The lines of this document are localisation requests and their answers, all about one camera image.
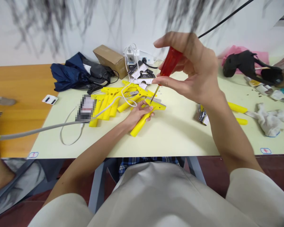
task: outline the white shirt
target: white shirt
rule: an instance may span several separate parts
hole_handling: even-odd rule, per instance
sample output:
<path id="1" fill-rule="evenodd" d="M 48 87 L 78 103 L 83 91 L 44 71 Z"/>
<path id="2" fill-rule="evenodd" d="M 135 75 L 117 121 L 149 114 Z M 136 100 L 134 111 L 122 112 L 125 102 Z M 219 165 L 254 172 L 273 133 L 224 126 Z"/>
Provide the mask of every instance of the white shirt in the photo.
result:
<path id="1" fill-rule="evenodd" d="M 148 162 L 129 167 L 96 214 L 82 196 L 65 194 L 29 226 L 284 226 L 284 192 L 265 174 L 240 168 L 224 199 L 178 165 Z"/>

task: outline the pink bag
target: pink bag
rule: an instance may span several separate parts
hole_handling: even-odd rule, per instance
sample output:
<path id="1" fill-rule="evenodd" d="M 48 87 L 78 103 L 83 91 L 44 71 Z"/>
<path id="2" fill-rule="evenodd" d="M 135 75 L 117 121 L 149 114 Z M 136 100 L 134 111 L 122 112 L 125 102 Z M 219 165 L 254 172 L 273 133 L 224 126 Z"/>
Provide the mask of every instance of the pink bag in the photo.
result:
<path id="1" fill-rule="evenodd" d="M 226 58 L 231 55 L 231 54 L 239 54 L 243 51 L 248 50 L 245 47 L 237 47 L 237 46 L 232 46 L 229 51 L 227 52 L 227 54 L 224 56 L 223 60 L 222 60 L 222 66 L 224 65 L 224 62 L 226 60 Z M 258 57 L 258 59 L 262 62 L 264 62 L 265 64 L 269 65 L 269 59 L 268 59 L 268 52 L 260 52 L 260 51 L 251 51 L 255 54 L 257 54 L 255 57 Z M 255 63 L 255 68 L 261 68 L 260 65 L 258 65 L 257 63 Z M 239 69 L 236 70 L 235 74 L 243 74 Z M 261 69 L 256 69 L 256 74 L 257 75 L 261 75 Z"/>

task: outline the plaid shorts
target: plaid shorts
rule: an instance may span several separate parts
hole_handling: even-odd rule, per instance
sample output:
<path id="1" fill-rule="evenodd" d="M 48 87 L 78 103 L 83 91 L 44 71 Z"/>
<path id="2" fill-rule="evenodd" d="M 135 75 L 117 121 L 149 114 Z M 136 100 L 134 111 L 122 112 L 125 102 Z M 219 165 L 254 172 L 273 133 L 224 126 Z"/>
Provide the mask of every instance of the plaid shorts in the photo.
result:
<path id="1" fill-rule="evenodd" d="M 176 165 L 180 165 L 177 157 L 134 157 L 134 158 L 122 158 L 121 165 L 119 167 L 119 179 L 124 174 L 125 170 L 134 164 L 145 162 L 170 162 Z"/>

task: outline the screwdriver shaft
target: screwdriver shaft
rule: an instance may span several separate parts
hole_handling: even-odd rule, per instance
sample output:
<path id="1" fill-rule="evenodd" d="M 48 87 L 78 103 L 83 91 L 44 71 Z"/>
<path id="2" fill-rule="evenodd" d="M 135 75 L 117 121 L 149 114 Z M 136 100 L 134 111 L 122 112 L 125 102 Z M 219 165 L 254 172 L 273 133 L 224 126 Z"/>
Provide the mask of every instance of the screwdriver shaft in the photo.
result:
<path id="1" fill-rule="evenodd" d="M 158 90 L 159 90 L 159 87 L 160 87 L 160 85 L 158 85 L 158 87 L 157 87 L 157 89 L 156 89 L 156 91 L 155 91 L 153 97 L 151 98 L 151 102 L 152 102 L 152 100 L 154 99 L 154 97 L 156 96 L 156 94 L 157 94 L 157 92 L 158 92 Z"/>

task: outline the hand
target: hand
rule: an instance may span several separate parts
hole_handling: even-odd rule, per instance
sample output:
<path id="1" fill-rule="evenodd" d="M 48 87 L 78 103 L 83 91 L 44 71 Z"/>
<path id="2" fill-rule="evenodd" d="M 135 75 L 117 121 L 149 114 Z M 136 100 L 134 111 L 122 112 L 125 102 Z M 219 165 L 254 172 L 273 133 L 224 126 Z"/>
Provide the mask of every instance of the hand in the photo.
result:
<path id="1" fill-rule="evenodd" d="M 136 126 L 136 124 L 141 120 L 144 114 L 147 114 L 153 110 L 152 106 L 147 106 L 142 108 L 142 105 L 148 105 L 148 104 L 144 100 L 138 102 L 137 106 L 133 108 L 133 110 L 129 113 L 127 118 L 123 121 L 123 123 L 126 125 L 126 127 L 129 130 L 132 130 Z"/>
<path id="2" fill-rule="evenodd" d="M 154 42 L 156 48 L 171 46 L 183 53 L 175 71 L 188 75 L 184 81 L 157 75 L 152 83 L 177 91 L 186 98 L 202 105 L 211 104 L 222 95 L 218 86 L 218 61 L 213 50 L 206 48 L 193 33 L 168 32 Z"/>

